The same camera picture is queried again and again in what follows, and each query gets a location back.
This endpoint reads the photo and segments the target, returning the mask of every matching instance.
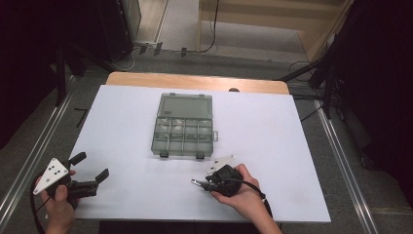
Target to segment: clear plastic box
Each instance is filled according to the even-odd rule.
[[[161,157],[210,157],[213,152],[212,96],[162,94],[152,140]]]

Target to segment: wooden table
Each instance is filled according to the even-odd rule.
[[[353,0],[220,0],[217,21],[298,30],[309,61],[338,33]],[[202,21],[214,20],[216,0],[200,0],[198,50]]]
[[[228,77],[194,76],[161,73],[113,72],[106,85],[140,86],[187,90],[229,91],[288,95],[288,87],[282,81],[236,79]]]

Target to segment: wrist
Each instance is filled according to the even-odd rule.
[[[49,223],[48,228],[46,230],[46,234],[69,234],[71,226],[66,227],[62,225],[55,225]]]
[[[260,209],[259,212],[257,212],[257,215],[255,215],[252,219],[251,222],[254,224],[254,226],[257,228],[259,233],[261,234],[267,234],[267,233],[272,233],[272,234],[279,234],[281,233],[279,227],[277,226],[276,222],[273,220],[273,218],[268,214],[267,210],[265,209]]]

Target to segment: human hand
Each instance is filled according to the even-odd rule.
[[[71,176],[76,172],[70,170]],[[75,222],[75,213],[72,206],[66,201],[68,195],[66,185],[59,185],[56,189],[55,198],[51,198],[46,190],[40,193],[43,203],[45,203],[49,224],[47,234],[69,233]]]
[[[237,169],[244,181],[250,182],[259,188],[258,180],[249,173],[244,164],[239,164]],[[218,202],[233,207],[240,215],[250,220],[262,234],[281,234],[279,227],[270,217],[261,200],[260,195],[253,188],[242,184],[238,193],[232,197],[225,197],[218,192],[210,192]]]
[[[240,172],[244,181],[250,182],[259,188],[258,180],[252,177],[244,164],[238,165],[235,169]],[[257,217],[262,211],[267,212],[258,192],[245,184],[242,184],[238,193],[232,197],[226,197],[215,191],[210,194],[218,202],[233,207],[240,215],[249,220]]]

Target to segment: white table surface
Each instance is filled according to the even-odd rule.
[[[212,95],[212,158],[160,159],[151,151],[162,93]],[[234,154],[267,195],[274,220],[329,222],[314,163],[292,96],[101,86],[71,156],[78,181],[108,168],[95,197],[81,200],[77,218],[245,221],[190,182],[205,180],[215,157]]]

